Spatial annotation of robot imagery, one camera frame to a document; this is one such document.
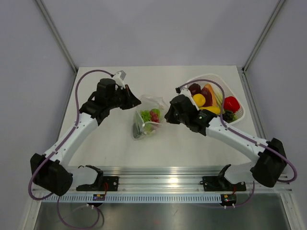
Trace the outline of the yellow squash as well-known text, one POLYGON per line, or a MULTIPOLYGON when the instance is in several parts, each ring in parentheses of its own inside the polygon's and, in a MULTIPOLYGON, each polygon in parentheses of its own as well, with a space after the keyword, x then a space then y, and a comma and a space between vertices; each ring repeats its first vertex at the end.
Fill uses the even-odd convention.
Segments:
POLYGON ((218 106, 200 107, 200 110, 208 110, 216 115, 221 113, 221 109, 218 106))

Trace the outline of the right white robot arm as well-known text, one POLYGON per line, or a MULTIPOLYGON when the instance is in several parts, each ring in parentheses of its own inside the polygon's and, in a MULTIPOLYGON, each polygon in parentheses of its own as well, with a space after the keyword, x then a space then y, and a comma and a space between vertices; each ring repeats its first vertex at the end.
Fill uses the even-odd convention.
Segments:
POLYGON ((192 132, 217 139, 250 159, 249 163, 229 164, 220 171, 217 182, 224 190, 240 182, 252 181, 272 188, 287 165, 280 140, 273 138, 268 141, 226 125, 215 113, 198 110, 191 100, 182 94, 170 101, 165 119, 170 124, 184 124, 192 132))

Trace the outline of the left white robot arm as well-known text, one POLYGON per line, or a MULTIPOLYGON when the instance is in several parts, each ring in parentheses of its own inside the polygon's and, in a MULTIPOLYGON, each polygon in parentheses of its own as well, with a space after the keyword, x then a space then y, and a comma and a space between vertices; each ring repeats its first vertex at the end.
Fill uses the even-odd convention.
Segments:
POLYGON ((32 177, 28 191, 31 192, 32 184, 36 184, 52 194, 64 195, 73 182, 73 175, 66 168, 84 140, 109 116, 112 109, 127 110, 140 104, 140 100, 124 83, 122 71, 112 78, 101 79, 96 91, 82 106, 77 107, 76 121, 68 132, 45 153, 36 153, 31 157, 32 177))

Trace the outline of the clear zip top bag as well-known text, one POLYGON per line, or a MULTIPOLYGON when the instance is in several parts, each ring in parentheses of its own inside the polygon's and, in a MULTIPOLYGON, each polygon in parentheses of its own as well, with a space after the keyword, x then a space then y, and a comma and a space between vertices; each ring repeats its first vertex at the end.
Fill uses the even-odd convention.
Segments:
POLYGON ((165 122, 168 106, 162 97, 142 95, 141 104, 136 106, 132 134, 134 139, 153 135, 165 122))

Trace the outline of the green grapes bunch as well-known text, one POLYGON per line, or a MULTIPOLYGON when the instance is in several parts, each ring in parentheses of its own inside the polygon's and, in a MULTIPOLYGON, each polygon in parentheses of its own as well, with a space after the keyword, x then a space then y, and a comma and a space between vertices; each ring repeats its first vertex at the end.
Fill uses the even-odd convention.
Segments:
POLYGON ((151 114, 156 114, 156 115, 158 115, 158 116, 160 116, 160 110, 159 109, 156 109, 156 108, 154 108, 154 109, 152 109, 151 111, 150 111, 150 113, 151 114))

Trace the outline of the dark green avocado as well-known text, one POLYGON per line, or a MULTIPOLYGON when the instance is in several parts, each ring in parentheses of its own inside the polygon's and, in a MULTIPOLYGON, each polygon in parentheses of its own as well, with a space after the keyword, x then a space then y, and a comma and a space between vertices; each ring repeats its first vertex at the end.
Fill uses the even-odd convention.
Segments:
POLYGON ((132 126, 132 133, 135 139, 139 139, 144 135, 144 120, 139 112, 135 112, 132 126))

